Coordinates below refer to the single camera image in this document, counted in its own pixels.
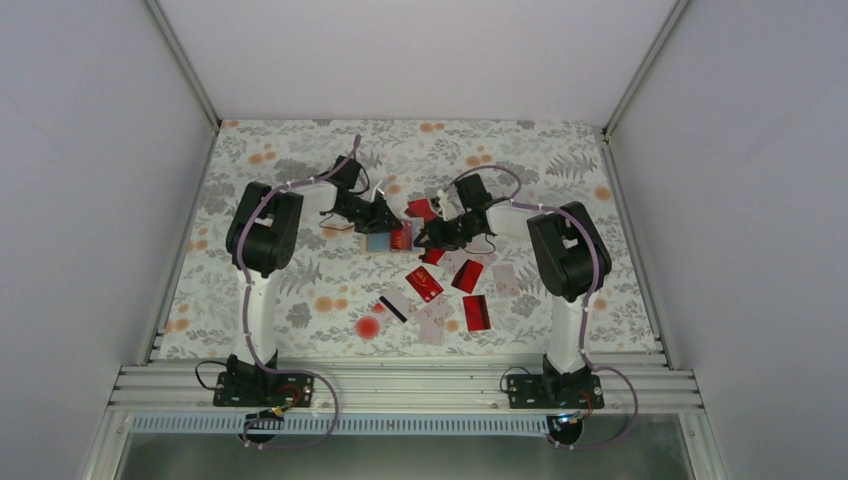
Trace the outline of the red VIP card small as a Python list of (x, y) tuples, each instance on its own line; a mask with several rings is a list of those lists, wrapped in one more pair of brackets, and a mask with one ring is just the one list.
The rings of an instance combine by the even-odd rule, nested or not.
[(389, 250), (392, 253), (409, 253), (413, 249), (414, 223), (403, 220), (401, 227), (389, 232)]

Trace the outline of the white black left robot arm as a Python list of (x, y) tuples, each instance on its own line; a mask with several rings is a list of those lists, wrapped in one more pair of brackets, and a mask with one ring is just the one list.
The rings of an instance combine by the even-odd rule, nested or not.
[(278, 391), (273, 323), (282, 270), (295, 252), (300, 222), (311, 215), (333, 214), (360, 234), (393, 233), (402, 228), (384, 196), (369, 199), (355, 189), (364, 167), (350, 152), (315, 177), (276, 188), (250, 182), (237, 205), (226, 236), (226, 250), (239, 274), (242, 352), (227, 360), (227, 373), (239, 392), (255, 405), (270, 402)]

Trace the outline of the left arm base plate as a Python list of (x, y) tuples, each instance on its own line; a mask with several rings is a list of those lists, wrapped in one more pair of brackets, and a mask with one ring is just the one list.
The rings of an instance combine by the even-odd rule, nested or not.
[(219, 375), (212, 403), (216, 407), (309, 407), (315, 378), (311, 375), (274, 375), (242, 379), (233, 374)]

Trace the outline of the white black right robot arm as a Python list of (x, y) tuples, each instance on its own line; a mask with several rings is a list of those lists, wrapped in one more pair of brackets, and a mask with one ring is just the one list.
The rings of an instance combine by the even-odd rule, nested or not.
[(506, 236), (531, 243), (538, 276), (552, 296), (551, 341), (543, 357), (541, 391), (555, 407), (578, 397), (592, 375), (586, 353), (589, 307), (610, 273), (611, 257), (586, 207), (531, 205), (493, 197), (478, 174), (456, 181), (463, 212), (427, 220), (414, 244), (455, 251), (480, 235)]

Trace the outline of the beige leather card holder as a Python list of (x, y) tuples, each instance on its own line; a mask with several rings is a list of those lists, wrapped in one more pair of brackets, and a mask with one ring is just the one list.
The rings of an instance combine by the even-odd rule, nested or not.
[(413, 243), (419, 230), (419, 224), (415, 221), (402, 220), (401, 228), (398, 230), (367, 234), (363, 241), (363, 252), (368, 255), (419, 254), (421, 248)]

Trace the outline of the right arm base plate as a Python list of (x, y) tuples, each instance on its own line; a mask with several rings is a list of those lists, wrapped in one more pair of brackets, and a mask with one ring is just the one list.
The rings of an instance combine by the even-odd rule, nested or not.
[(509, 406), (516, 410), (603, 409), (605, 399), (600, 378), (547, 379), (541, 374), (510, 374), (506, 377)]

